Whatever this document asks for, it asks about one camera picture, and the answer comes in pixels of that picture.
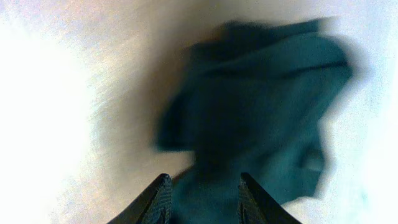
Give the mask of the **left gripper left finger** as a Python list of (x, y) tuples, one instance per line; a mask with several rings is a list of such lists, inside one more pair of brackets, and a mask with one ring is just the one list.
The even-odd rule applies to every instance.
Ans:
[(169, 224), (171, 210), (172, 179), (160, 174), (108, 224)]

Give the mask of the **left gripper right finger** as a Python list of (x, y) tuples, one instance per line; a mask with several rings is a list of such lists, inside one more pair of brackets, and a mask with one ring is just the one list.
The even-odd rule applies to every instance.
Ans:
[(247, 172), (241, 174), (238, 189), (239, 224), (301, 224)]

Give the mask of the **black t-shirt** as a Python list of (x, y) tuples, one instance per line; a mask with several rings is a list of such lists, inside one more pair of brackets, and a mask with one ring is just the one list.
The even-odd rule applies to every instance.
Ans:
[(243, 172), (280, 204), (315, 194), (325, 167), (318, 123), (353, 76), (322, 24), (231, 21), (191, 47), (157, 134), (160, 150), (194, 153), (172, 223), (236, 223)]

